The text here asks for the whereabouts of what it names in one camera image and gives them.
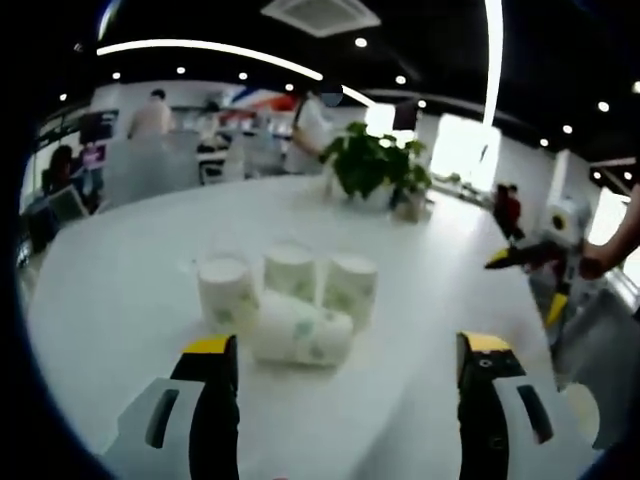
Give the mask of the person's right hand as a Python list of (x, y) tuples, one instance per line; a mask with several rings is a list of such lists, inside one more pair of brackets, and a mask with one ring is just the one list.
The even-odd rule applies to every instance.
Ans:
[(585, 280), (601, 278), (610, 270), (610, 262), (600, 250), (586, 252), (579, 264), (579, 274)]

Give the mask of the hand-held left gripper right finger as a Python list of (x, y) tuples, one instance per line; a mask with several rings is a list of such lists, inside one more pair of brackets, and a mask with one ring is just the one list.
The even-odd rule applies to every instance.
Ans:
[(537, 382), (502, 339), (459, 332), (461, 479), (579, 479), (601, 456), (567, 395)]

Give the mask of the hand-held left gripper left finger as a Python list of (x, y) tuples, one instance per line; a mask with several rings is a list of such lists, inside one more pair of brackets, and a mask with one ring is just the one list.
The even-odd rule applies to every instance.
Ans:
[(195, 341), (124, 409), (103, 463), (116, 479), (237, 479), (238, 389), (237, 337)]

